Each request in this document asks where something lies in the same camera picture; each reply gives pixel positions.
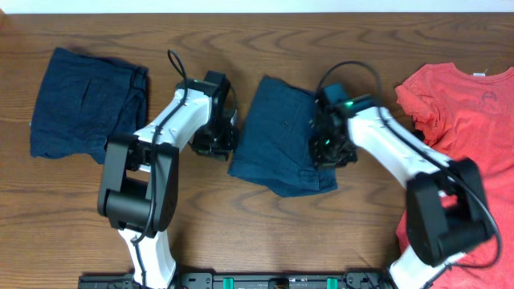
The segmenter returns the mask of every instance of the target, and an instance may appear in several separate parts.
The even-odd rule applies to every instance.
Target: robotic arm
[[[183,82],[178,84],[173,101],[154,122],[132,136],[114,136],[109,140],[100,186],[98,211],[109,219],[111,226],[118,229],[126,241],[136,268],[134,281],[151,288],[172,287],[175,278],[176,263],[169,251],[166,228],[177,204],[178,154],[194,136],[191,147],[197,154],[226,160],[227,154],[236,148],[239,137],[234,126],[237,111],[223,110],[230,88],[225,75],[209,71],[203,81],[188,79],[187,87],[185,103],[163,124],[161,135],[153,148],[156,159],[152,160],[151,153],[156,125],[183,100]],[[375,282],[380,288],[395,286],[399,289],[423,287],[438,276],[446,264],[456,262],[465,252],[492,237],[491,225],[483,219],[479,208],[469,202],[466,194],[451,179],[442,175],[436,166],[425,161],[386,128],[378,109],[396,132],[455,171],[471,184],[483,203],[487,204],[478,169],[472,161],[454,162],[435,152],[394,121],[385,108],[375,107],[369,96],[350,100],[340,84],[323,88],[316,95],[316,102],[318,112],[314,123],[319,133],[309,141],[316,166],[344,166],[349,161],[357,160],[355,149],[362,147],[377,158],[407,191],[407,225],[411,246],[388,268],[388,278],[377,279],[368,272],[362,275],[361,284],[372,286]],[[152,161],[155,161],[156,184],[151,180],[147,184],[126,176],[127,169],[149,172]],[[154,200],[151,199],[153,185],[157,188]],[[445,193],[456,195],[459,199],[457,205],[443,208],[439,195]],[[131,241],[141,236],[151,216],[151,201],[156,202],[151,230],[138,246],[133,246]],[[317,275],[309,278],[325,279],[328,289],[341,289],[345,286],[337,285],[337,280],[356,278],[356,273],[350,273],[343,277]],[[216,289],[215,286],[234,288],[235,277],[209,276],[206,279],[212,280],[212,283],[207,281],[207,284],[202,284],[202,289]],[[267,284],[269,288],[276,283],[274,278],[264,278],[262,284]],[[306,289],[315,285],[307,284],[308,278],[298,280],[303,282],[304,279]],[[254,286],[259,279],[253,275],[243,276],[238,287],[245,288],[245,280],[251,280],[251,286]],[[296,277],[290,276],[285,282],[292,284],[296,280]],[[89,283],[94,283],[96,288],[99,281],[81,279],[79,288],[88,288]],[[106,281],[104,285],[108,287],[110,283]],[[193,284],[184,286],[194,289]],[[284,283],[280,283],[275,288],[284,286]]]

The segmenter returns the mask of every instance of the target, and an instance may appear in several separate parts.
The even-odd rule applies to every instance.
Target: black fabric
[[[334,169],[314,168],[308,153],[314,95],[265,77],[255,93],[229,174],[282,197],[337,189]]]
[[[147,72],[119,59],[55,49],[32,116],[31,156],[87,153],[103,164],[109,135],[145,125]]]

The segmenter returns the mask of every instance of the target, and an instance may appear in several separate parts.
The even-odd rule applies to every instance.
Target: folded black cloth
[[[55,49],[32,116],[31,156],[87,153],[103,164],[109,135],[145,125],[147,72],[119,59]]]
[[[334,169],[317,170],[308,152],[316,111],[311,92],[265,77],[255,93],[229,174],[282,197],[337,189]]]

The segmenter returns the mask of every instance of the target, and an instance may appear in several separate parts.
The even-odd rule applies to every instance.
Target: red fabric
[[[477,163],[504,241],[502,258],[493,268],[455,267],[434,287],[514,287],[514,67],[482,77],[467,75],[453,63],[427,64],[397,87],[396,93],[416,129],[425,134],[427,145],[455,160],[469,157]],[[396,233],[405,250],[409,245],[406,214]],[[493,238],[459,262],[484,264],[495,253]]]

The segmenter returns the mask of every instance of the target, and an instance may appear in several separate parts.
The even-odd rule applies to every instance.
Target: tabletop
[[[96,211],[102,166],[88,155],[32,158],[32,112],[56,47],[119,57],[149,68],[149,119],[188,75],[225,72],[243,128],[264,75],[314,89],[333,64],[362,60],[384,81],[385,105],[407,128],[394,88],[425,63],[500,73],[514,63],[512,14],[82,14],[0,16],[0,287],[73,288],[86,273],[133,269],[129,251]],[[357,67],[340,69],[353,96],[373,92]],[[398,257],[394,231],[405,192],[359,149],[337,170],[338,190],[281,198],[230,177],[230,162],[180,158],[177,212],[169,226],[181,267],[218,272],[384,268]]]

